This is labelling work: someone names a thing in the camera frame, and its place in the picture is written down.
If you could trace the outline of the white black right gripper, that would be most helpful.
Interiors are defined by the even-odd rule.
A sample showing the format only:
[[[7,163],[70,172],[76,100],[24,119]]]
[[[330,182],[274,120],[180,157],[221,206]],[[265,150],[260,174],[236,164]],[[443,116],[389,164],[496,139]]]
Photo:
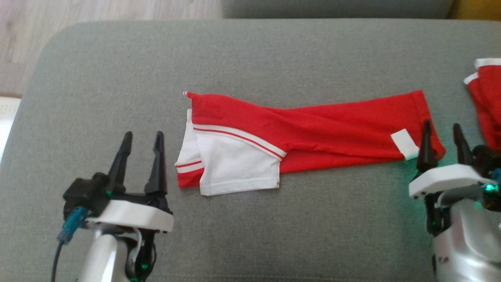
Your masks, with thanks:
[[[474,164],[474,157],[460,124],[453,125],[453,140],[457,149],[458,165],[437,167],[438,161],[434,155],[432,135],[431,122],[425,120],[417,157],[417,170],[424,173],[409,183],[411,198],[422,198],[428,194],[469,187],[474,184],[480,186],[494,184],[494,180],[481,176],[472,166],[469,166]]]

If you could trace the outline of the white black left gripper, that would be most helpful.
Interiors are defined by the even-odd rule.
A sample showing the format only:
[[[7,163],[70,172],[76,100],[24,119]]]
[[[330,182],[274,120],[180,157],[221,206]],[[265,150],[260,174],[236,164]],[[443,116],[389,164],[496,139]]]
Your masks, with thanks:
[[[109,194],[124,194],[124,178],[127,159],[132,149],[132,132],[126,132],[123,141],[115,155],[108,172]],[[168,193],[164,134],[156,132],[153,147],[154,161],[148,182],[145,184],[145,193],[164,197]],[[174,217],[172,214],[158,207],[127,200],[113,200],[108,195],[102,195],[87,205],[90,214],[86,219],[86,228],[103,233],[133,233],[135,229],[159,233],[172,232]]]

